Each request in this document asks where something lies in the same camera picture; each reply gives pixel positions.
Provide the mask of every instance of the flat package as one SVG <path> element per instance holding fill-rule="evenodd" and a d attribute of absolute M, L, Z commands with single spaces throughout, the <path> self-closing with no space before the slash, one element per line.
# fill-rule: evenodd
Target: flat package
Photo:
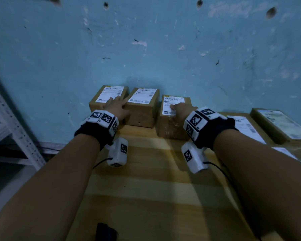
<path fill-rule="evenodd" d="M 131 112 L 125 124 L 153 128 L 158 111 L 159 89 L 134 88 L 124 109 Z"/>
<path fill-rule="evenodd" d="M 246 136 L 261 142 L 262 144 L 274 145 L 271 138 L 263 129 L 253 120 L 248 113 L 237 112 L 219 112 L 220 114 L 234 118 L 235 127 Z"/>
<path fill-rule="evenodd" d="M 89 108 L 93 112 L 94 110 L 102 110 L 102 106 L 112 97 L 113 99 L 120 96 L 124 99 L 128 96 L 127 86 L 110 86 L 103 85 L 97 94 L 89 102 Z"/>
<path fill-rule="evenodd" d="M 250 116 L 276 144 L 301 141 L 301 125 L 280 110 L 253 108 Z"/>
<path fill-rule="evenodd" d="M 170 139 L 189 140 L 189 136 L 183 129 L 183 125 L 177 126 L 176 123 L 169 120 L 171 116 L 176 115 L 176 111 L 171 109 L 169 105 L 175 105 L 180 102 L 192 104 L 189 97 L 177 97 L 170 95 L 162 96 L 161 109 L 157 121 L 158 136 Z"/>

